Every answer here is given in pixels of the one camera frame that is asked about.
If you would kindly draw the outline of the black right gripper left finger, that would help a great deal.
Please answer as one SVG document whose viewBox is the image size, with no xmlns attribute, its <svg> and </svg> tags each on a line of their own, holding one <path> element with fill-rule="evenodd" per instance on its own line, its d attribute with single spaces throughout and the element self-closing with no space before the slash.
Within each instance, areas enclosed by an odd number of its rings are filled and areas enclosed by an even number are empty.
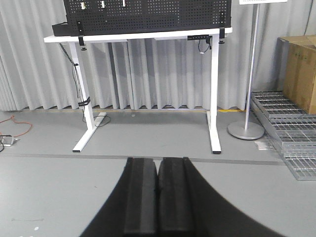
<svg viewBox="0 0 316 237">
<path fill-rule="evenodd" d="M 152 159 L 127 159 L 115 188 L 81 236 L 157 236 L 157 169 Z"/>
</svg>

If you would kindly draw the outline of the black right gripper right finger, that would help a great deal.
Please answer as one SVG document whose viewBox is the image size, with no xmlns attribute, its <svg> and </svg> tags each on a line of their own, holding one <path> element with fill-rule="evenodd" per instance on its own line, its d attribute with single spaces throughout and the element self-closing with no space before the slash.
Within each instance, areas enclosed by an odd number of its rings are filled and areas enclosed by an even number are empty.
<svg viewBox="0 0 316 237">
<path fill-rule="evenodd" d="M 158 172 L 161 237 L 278 237 L 220 195 L 189 158 L 163 158 Z"/>
</svg>

